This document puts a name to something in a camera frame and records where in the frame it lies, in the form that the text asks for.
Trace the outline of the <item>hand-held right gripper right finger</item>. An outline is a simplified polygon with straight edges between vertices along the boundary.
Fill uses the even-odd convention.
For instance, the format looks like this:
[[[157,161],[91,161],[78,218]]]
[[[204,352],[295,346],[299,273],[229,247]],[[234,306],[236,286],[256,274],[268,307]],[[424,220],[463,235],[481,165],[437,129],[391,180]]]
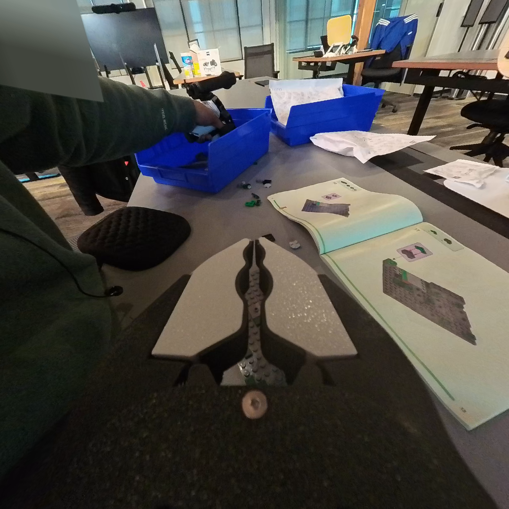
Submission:
[[[279,368],[292,385],[306,366],[322,376],[328,361],[357,357],[340,316],[318,273],[276,243],[255,242],[263,294],[260,343],[265,359]]]

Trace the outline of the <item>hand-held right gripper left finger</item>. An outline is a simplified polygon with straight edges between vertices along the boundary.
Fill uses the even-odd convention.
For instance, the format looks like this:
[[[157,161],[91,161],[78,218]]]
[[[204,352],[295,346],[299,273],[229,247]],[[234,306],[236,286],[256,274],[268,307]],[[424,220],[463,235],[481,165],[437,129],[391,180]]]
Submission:
[[[189,277],[151,352],[156,359],[205,365],[216,383],[247,352],[253,242],[242,239],[202,262]]]

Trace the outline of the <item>blue plastic bin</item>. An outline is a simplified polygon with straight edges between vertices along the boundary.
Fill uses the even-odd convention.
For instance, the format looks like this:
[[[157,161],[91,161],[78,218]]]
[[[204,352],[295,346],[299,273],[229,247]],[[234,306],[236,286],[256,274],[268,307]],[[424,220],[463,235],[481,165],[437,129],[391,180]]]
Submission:
[[[270,108],[229,109],[236,129],[207,143],[191,143],[174,133],[135,158],[141,173],[156,183],[215,194],[269,149]],[[208,170],[186,169],[198,153],[208,154]]]
[[[271,113],[271,132],[290,147],[306,144],[315,134],[370,131],[384,89],[344,85],[343,98],[292,106],[286,125]]]

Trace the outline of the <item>grey brick baseplate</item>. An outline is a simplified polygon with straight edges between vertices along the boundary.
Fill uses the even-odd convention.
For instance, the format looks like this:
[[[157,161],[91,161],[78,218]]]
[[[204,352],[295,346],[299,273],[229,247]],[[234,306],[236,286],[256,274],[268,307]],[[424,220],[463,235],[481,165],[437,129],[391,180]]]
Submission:
[[[248,305],[248,346],[245,356],[222,375],[222,386],[286,386],[286,377],[270,364],[261,348],[261,305],[264,295],[260,290],[260,270],[255,262],[249,270],[249,286],[245,294]]]

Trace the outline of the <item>person's left forearm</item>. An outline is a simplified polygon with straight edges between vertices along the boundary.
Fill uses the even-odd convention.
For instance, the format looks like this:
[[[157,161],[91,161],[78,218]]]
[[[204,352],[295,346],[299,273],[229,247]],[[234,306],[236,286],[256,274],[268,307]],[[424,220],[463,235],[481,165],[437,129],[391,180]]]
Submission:
[[[2,178],[112,161],[197,125],[192,99],[106,78],[99,85],[103,101],[2,85]]]

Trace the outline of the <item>wooden desk with black legs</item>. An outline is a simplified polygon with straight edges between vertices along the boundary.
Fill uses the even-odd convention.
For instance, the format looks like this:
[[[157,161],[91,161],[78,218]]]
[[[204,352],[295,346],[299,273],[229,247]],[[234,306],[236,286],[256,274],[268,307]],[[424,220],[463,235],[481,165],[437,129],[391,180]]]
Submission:
[[[379,57],[385,54],[385,50],[367,49],[356,52],[354,54],[341,54],[332,56],[301,56],[292,58],[293,62],[298,64],[298,69],[302,71],[311,71],[313,73],[312,79],[318,79],[321,67],[326,64],[341,63],[348,65],[346,74],[346,84],[359,86],[361,83],[361,70],[356,70],[357,64],[364,63],[365,61],[374,57]]]
[[[418,134],[437,87],[508,94],[508,79],[503,79],[498,70],[498,55],[498,49],[468,50],[392,63],[393,68],[404,70],[404,83],[423,86],[407,134]],[[482,79],[477,74],[469,74],[465,78],[442,76],[441,73],[445,71],[495,71],[496,77]]]

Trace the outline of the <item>small wooden table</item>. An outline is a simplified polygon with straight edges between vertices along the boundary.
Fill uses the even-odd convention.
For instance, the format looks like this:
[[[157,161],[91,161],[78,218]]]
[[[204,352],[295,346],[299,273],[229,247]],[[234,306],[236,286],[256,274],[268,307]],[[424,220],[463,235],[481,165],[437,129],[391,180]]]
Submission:
[[[240,73],[238,71],[231,71],[230,69],[223,69],[222,73],[220,75],[223,75],[223,74],[233,74],[237,80],[244,79],[244,75],[242,73]],[[215,80],[215,79],[219,78],[220,75],[207,75],[207,76],[200,76],[200,77],[195,76],[192,78],[187,78],[185,76],[185,73],[182,72],[176,78],[174,78],[174,84],[177,86],[180,86],[180,87],[187,87],[189,84]]]

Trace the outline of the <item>grey mesh office chair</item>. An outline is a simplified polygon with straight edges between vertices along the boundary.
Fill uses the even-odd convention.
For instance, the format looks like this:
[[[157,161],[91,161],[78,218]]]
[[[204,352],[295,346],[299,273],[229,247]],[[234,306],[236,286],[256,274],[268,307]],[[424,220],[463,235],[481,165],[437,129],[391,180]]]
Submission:
[[[270,77],[278,79],[279,71],[275,70],[274,43],[257,46],[245,46],[244,79]]]

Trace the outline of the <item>tall white paper bag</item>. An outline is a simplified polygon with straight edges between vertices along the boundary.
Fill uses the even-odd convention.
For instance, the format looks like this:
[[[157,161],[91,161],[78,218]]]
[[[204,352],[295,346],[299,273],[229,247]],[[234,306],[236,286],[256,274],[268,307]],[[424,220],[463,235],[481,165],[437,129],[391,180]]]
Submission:
[[[272,109],[286,125],[292,106],[310,104],[344,96],[343,79],[269,80]]]

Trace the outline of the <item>black padded cushion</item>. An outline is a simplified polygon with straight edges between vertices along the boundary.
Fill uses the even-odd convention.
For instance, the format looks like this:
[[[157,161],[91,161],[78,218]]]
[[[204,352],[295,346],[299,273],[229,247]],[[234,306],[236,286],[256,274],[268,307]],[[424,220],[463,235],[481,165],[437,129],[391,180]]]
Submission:
[[[98,264],[143,271],[171,257],[191,234],[180,215],[144,207],[125,207],[89,227],[77,248]]]

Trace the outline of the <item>black jacket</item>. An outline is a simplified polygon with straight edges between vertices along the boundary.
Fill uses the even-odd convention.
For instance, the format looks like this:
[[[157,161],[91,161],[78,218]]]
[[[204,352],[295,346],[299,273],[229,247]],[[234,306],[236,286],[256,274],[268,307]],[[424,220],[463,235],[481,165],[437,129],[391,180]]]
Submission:
[[[141,174],[133,156],[81,167],[59,165],[57,169],[86,216],[104,211],[99,197],[129,202]]]

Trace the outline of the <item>yellow chair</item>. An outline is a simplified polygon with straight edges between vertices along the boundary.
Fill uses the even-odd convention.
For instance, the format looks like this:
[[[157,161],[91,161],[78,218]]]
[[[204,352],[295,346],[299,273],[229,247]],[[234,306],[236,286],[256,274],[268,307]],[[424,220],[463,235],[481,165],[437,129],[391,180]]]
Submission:
[[[352,36],[352,16],[350,14],[330,18],[326,25],[329,46],[350,43]]]

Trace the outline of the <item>wooden pillar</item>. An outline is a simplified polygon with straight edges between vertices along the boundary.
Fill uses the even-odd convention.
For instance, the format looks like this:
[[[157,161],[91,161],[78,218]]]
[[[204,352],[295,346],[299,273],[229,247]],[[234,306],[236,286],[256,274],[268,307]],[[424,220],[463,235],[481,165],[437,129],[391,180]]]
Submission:
[[[357,50],[364,50],[368,46],[372,21],[377,1],[359,1],[357,20],[354,27],[354,35],[358,37]]]

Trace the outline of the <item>black office chair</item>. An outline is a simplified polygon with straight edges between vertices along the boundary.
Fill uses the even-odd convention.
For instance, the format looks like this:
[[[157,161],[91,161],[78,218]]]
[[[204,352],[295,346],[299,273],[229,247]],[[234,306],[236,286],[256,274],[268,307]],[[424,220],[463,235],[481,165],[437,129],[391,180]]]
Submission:
[[[508,136],[508,98],[486,99],[472,102],[464,106],[461,116],[473,123],[467,129],[480,127],[488,130],[481,143],[452,146],[451,150],[461,150],[466,156],[484,156],[484,162],[492,161],[502,168],[508,158],[508,145],[504,139]]]
[[[391,52],[376,56],[369,65],[364,65],[361,72],[361,84],[363,86],[373,84],[374,88],[380,88],[382,83],[400,83],[403,70],[392,67],[392,64],[401,60],[402,50],[398,44]]]

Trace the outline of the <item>small white paper bag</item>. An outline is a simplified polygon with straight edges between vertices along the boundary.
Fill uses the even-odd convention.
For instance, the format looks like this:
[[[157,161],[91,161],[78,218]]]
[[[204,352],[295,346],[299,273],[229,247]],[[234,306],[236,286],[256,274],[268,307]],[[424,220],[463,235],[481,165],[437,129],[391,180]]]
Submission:
[[[487,178],[498,170],[498,167],[487,163],[458,159],[432,169],[427,169],[424,172],[448,181],[455,181],[480,189],[486,183]]]

